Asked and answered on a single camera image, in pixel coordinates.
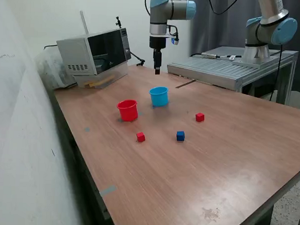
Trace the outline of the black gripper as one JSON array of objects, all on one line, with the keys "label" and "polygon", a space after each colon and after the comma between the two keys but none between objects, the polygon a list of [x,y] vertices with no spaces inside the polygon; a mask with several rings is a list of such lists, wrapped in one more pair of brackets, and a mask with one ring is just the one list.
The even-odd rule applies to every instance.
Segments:
[{"label": "black gripper", "polygon": [[153,60],[154,60],[155,74],[159,75],[160,68],[162,66],[162,53],[160,50],[166,47],[166,37],[150,36],[149,39],[150,39],[149,47],[154,49]]}]

